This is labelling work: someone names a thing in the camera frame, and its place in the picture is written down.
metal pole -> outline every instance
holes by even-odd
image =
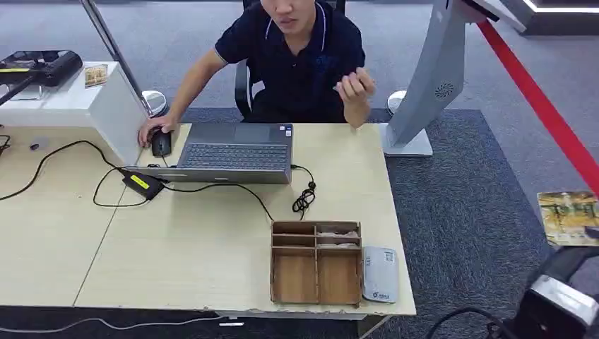
[[[95,29],[97,30],[97,33],[100,35],[100,38],[102,38],[104,45],[106,45],[108,52],[112,56],[112,60],[117,61],[119,64],[121,64],[121,68],[123,69],[123,72],[125,72],[125,76],[129,80],[131,87],[133,87],[133,89],[135,90],[135,93],[139,97],[139,100],[141,100],[141,103],[146,108],[148,116],[150,116],[152,114],[152,109],[150,108],[148,101],[146,101],[146,99],[141,94],[139,85],[137,84],[137,81],[133,77],[133,74],[131,72],[131,69],[129,68],[129,65],[123,58],[123,55],[122,55],[121,51],[119,50],[119,46],[117,45],[117,43],[114,41],[114,38],[110,34],[110,31],[108,30],[108,27],[106,26],[106,22],[104,22],[104,18],[100,14],[100,11],[97,9],[97,6],[95,5],[94,0],[81,0],[81,4],[83,5],[85,12],[87,12],[88,16],[90,17],[90,20],[92,21],[92,24],[94,25]]]

laptop keyboard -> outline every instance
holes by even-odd
[[[224,170],[285,170],[286,145],[190,143],[180,168]]]

navy polo shirt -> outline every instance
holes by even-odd
[[[229,64],[248,59],[271,107],[293,122],[345,121],[333,89],[345,75],[364,66],[360,30],[326,2],[316,1],[309,44],[297,56],[259,2],[247,8],[216,42]]]

speaker grille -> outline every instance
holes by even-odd
[[[439,87],[434,89],[434,97],[437,100],[445,100],[448,96],[453,93],[455,86],[452,83],[441,83]]]

laptop touchpad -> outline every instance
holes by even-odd
[[[269,126],[241,124],[235,127],[235,142],[265,143],[270,132]]]

